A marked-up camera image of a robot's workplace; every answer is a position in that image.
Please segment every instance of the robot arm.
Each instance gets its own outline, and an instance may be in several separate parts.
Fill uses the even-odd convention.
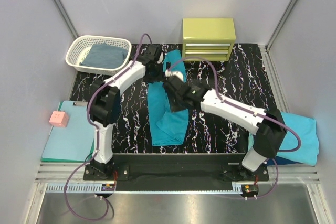
[[[120,96],[130,85],[141,78],[144,78],[146,82],[163,82],[163,88],[168,94],[169,101],[171,105],[175,104],[175,108],[180,108],[180,110],[198,109],[212,113],[233,121],[253,134],[255,143],[245,155],[242,163],[248,170],[255,171],[266,159],[276,156],[286,135],[286,130],[256,116],[256,114],[267,115],[283,123],[280,111],[265,111],[222,96],[230,103],[255,112],[255,114],[247,113],[222,102],[214,89],[202,85],[189,86],[188,83],[184,83],[183,76],[179,72],[166,71],[163,73],[162,61],[161,49],[150,45],[146,52],[138,57],[137,61],[129,62],[126,67],[128,70],[123,75],[119,75],[117,78],[111,77],[104,82],[93,83],[92,93],[104,83],[114,80],[95,97],[91,106],[90,118],[99,126],[99,151],[91,161],[92,167],[106,174],[106,165],[113,156],[111,148],[113,127],[121,114]]]
[[[246,169],[254,172],[265,160],[275,158],[287,131],[256,115],[266,115],[284,123],[278,109],[265,111],[224,95],[220,99],[214,89],[202,85],[190,86],[188,83],[184,83],[179,73],[166,72],[166,76],[168,77],[163,82],[163,87],[168,96],[174,97],[172,103],[178,103],[188,109],[198,109],[218,115],[244,127],[254,135],[253,147],[247,152],[242,162]],[[253,113],[245,112],[240,108],[248,109]]]

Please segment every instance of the folded towel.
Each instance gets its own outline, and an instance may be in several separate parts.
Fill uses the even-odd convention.
[[[316,121],[300,115],[281,113],[285,125],[292,128],[301,138],[302,144],[295,152],[278,152],[278,157],[283,157],[295,162],[308,165],[316,165],[317,155],[319,154],[319,140],[316,135]],[[250,134],[248,138],[248,149],[253,146],[254,138]],[[287,132],[280,150],[293,149],[298,145],[296,137]]]
[[[91,47],[82,66],[114,69],[120,67],[128,54],[126,49],[110,46],[106,43],[95,44]]]
[[[165,64],[171,65],[181,59],[181,52],[175,50],[169,52],[164,59]],[[186,81],[184,63],[177,64],[172,71],[180,71],[183,80]],[[167,146],[183,144],[188,127],[188,110],[171,112],[169,100],[161,82],[148,84],[148,115],[149,127],[153,146]]]

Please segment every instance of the drawer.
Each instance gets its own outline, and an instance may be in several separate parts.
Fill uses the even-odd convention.
[[[220,60],[227,60],[229,55],[228,55],[228,50],[205,50],[205,49],[187,49],[184,54],[185,57],[203,57],[208,60],[213,60],[213,61],[220,61]]]
[[[219,49],[229,49],[231,44],[185,44],[185,49],[209,49],[209,50],[219,50]]]
[[[205,56],[222,56],[227,55],[228,50],[225,49],[186,49],[185,55],[186,56],[198,56],[198,55],[205,55]]]

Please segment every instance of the gray towel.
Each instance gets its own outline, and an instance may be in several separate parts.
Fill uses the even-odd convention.
[[[95,44],[80,65],[94,68],[118,68],[124,63],[127,53],[126,49],[106,43]]]

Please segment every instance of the black mounting plate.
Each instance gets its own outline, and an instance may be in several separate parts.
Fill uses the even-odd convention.
[[[232,172],[245,154],[114,154],[118,172],[116,191],[207,191],[232,190],[232,181],[223,172]],[[94,177],[90,167],[84,180],[113,180]],[[255,173],[259,181],[269,181],[267,166]],[[243,181],[255,181],[251,176]]]

